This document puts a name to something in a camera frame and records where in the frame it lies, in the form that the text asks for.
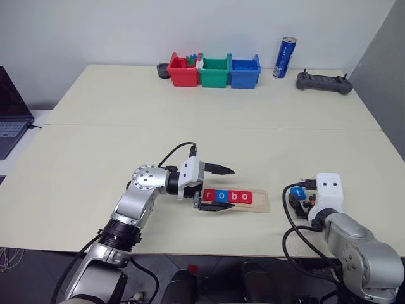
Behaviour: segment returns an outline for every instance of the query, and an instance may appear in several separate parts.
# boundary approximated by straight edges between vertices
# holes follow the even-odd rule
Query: green bin
[[[230,69],[231,54],[225,59],[205,58],[202,54],[203,65],[198,70],[203,87],[226,87]]]

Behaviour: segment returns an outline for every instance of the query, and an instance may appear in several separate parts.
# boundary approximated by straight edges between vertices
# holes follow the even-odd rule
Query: red bin
[[[176,52],[173,52],[167,70],[175,87],[198,86],[198,69],[195,65],[187,66],[187,60],[178,57]]]

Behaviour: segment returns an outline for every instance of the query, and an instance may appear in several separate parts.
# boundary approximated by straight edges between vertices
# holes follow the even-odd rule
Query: table
[[[263,69],[255,89],[173,87],[153,66],[89,65],[47,124],[243,129],[380,130],[359,96],[295,87],[299,70],[276,79]],[[310,70],[342,75],[339,70]]]
[[[34,116],[34,125],[42,127],[51,110],[31,110],[32,116]],[[0,175],[7,175],[14,165],[17,163],[19,157],[28,147],[35,135],[39,132],[39,128],[28,129],[24,133],[23,137],[18,141],[10,154],[5,160],[0,160]]]
[[[152,125],[140,133],[137,126],[47,125],[0,187],[0,245],[78,251],[107,223],[133,170],[156,164],[186,140],[197,143],[201,160],[237,172],[207,174],[206,186],[264,189],[270,212],[199,212],[191,201],[160,196],[135,252],[281,257],[289,228],[281,205],[284,186],[317,172],[338,172],[344,210],[405,256],[399,236],[405,164],[384,133],[372,130],[211,132],[201,126],[163,132]],[[180,150],[168,164],[187,155],[188,149]],[[307,235],[330,256],[320,234]],[[289,249],[295,256],[314,256],[295,236]]]

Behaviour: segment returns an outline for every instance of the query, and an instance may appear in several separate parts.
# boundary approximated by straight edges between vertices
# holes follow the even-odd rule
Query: plastic bin
[[[225,59],[211,59],[201,56],[203,64],[199,74],[203,87],[226,87],[229,75],[231,54],[227,54]]]
[[[186,58],[178,57],[176,52],[173,52],[167,70],[175,87],[198,86],[196,66],[187,66]]]
[[[233,89],[254,89],[261,73],[259,56],[252,60],[230,60],[230,87]]]

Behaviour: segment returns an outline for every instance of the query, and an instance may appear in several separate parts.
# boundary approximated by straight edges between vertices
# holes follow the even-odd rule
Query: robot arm
[[[174,194],[180,200],[193,198],[194,208],[212,210],[204,209],[201,203],[204,171],[235,173],[220,165],[203,163],[196,156],[195,146],[190,151],[190,157],[181,165],[180,172],[173,166],[160,168],[143,165],[136,169],[109,222],[99,232],[99,240],[90,246],[71,279],[63,303],[119,303],[127,282],[121,268],[127,266],[132,248],[141,241],[140,230],[153,210],[156,197],[159,194]],[[217,206],[216,210],[231,206]]]
[[[393,303],[404,280],[404,267],[395,250],[344,213],[328,215],[324,232],[328,249],[342,262],[346,287],[373,303]]]
[[[339,174],[317,174],[313,190],[317,190],[316,201],[307,211],[308,220],[313,227],[323,230],[328,249],[342,263],[344,286],[366,301],[393,303],[404,280],[398,254],[343,213]]]

